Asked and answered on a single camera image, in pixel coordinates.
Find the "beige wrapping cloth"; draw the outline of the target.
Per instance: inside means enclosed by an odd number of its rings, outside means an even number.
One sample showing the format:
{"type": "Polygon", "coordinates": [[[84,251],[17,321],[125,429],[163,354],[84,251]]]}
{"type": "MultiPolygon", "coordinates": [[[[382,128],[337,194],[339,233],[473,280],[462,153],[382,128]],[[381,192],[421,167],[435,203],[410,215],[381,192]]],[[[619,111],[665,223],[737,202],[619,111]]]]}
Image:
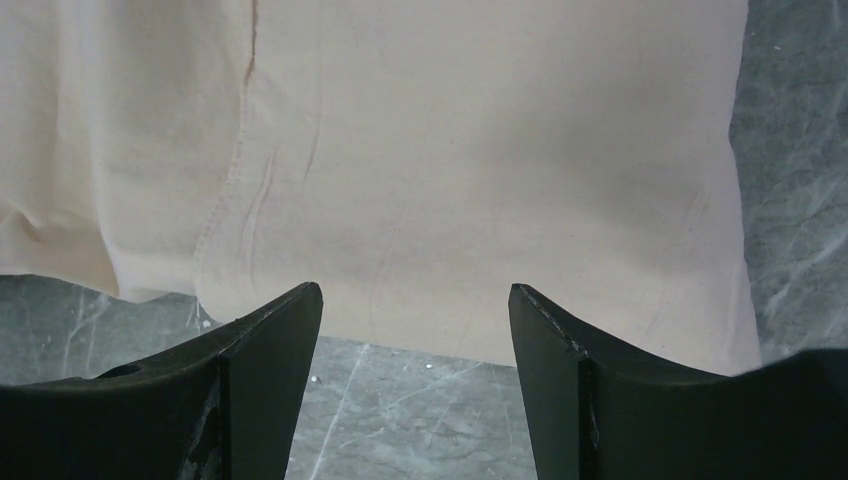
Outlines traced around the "beige wrapping cloth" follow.
{"type": "Polygon", "coordinates": [[[729,126],[743,1],[5,1],[1,270],[512,363],[526,283],[761,363],[729,126]]]}

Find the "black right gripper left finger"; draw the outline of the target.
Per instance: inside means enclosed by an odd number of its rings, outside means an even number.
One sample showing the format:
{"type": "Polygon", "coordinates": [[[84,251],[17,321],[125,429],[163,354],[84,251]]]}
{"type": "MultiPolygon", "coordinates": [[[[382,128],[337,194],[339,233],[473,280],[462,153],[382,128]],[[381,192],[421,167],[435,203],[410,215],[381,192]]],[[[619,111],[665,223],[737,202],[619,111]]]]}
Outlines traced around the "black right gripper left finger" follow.
{"type": "Polygon", "coordinates": [[[92,378],[1,390],[5,479],[282,479],[323,298],[256,311],[92,378]]]}

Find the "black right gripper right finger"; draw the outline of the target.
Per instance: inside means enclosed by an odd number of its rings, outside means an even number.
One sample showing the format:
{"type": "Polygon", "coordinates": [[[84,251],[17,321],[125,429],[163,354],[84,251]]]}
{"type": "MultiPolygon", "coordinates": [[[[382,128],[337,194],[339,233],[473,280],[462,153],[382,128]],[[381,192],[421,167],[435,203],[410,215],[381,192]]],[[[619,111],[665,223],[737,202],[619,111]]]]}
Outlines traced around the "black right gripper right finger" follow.
{"type": "Polygon", "coordinates": [[[526,284],[509,320],[541,479],[843,479],[847,353],[737,376],[661,358],[526,284]]]}

